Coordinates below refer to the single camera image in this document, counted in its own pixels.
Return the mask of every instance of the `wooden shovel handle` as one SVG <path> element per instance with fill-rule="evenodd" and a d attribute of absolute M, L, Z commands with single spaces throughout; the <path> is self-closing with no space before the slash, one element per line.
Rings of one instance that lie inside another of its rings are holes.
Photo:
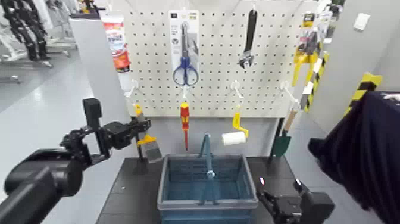
<path fill-rule="evenodd" d="M 289 115 L 289 117 L 287 118 L 287 121 L 286 121 L 286 124 L 285 124 L 283 130 L 289 131 L 289 128 L 290 128 L 290 126 L 292 125 L 293 120 L 295 119 L 296 114 L 297 114 L 297 111 L 292 110 L 292 111 L 290 112 L 290 115 Z"/>

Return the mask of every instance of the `red screwdriver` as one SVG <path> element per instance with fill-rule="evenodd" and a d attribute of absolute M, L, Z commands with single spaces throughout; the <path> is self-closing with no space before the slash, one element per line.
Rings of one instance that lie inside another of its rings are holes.
<path fill-rule="evenodd" d="M 180 105 L 180 118 L 182 120 L 182 130 L 185 133 L 185 147 L 188 150 L 188 130 L 189 130 L 189 104 L 183 102 Z"/>

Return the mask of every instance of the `blue scissors handle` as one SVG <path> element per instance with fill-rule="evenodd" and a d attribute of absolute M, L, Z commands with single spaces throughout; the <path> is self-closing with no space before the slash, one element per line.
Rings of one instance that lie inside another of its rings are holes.
<path fill-rule="evenodd" d="M 177 82 L 176 73 L 179 70 L 183 70 L 183 82 Z M 190 83 L 188 82 L 188 72 L 189 71 L 196 74 L 195 80 Z M 175 71 L 173 73 L 173 79 L 174 79 L 175 83 L 180 86 L 184 86 L 184 85 L 192 86 L 197 83 L 197 81 L 199 80 L 199 74 L 197 73 L 196 69 L 190 64 L 190 57 L 181 57 L 180 58 L 180 65 L 178 66 L 178 68 L 175 69 Z"/>

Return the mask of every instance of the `basket handle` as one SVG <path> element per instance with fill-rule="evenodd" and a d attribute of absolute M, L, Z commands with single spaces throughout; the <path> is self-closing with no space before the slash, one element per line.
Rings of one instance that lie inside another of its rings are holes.
<path fill-rule="evenodd" d="M 213 164 L 211 163 L 211 152 L 210 152 L 210 134 L 205 133 L 203 138 L 203 143 L 201 144 L 201 150 L 198 158 L 201 158 L 205 153 L 205 162 L 207 164 L 207 184 L 205 185 L 203 196 L 199 202 L 199 205 L 204 205 L 205 197 L 207 196 L 207 192 L 211 191 L 212 194 L 212 204 L 218 204 L 215 200 L 215 192 L 214 192 L 214 177 L 215 173 L 213 171 Z"/>

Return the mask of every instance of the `scissors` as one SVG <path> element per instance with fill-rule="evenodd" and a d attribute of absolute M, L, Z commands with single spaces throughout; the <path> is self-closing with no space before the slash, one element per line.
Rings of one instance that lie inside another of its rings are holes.
<path fill-rule="evenodd" d="M 178 68 L 175 69 L 173 73 L 173 79 L 175 83 L 180 86 L 193 86 L 199 80 L 199 75 L 196 69 L 191 65 L 190 57 L 188 54 L 188 27 L 186 24 L 182 23 L 180 28 L 182 30 L 182 56 L 180 57 L 180 65 L 178 66 Z"/>

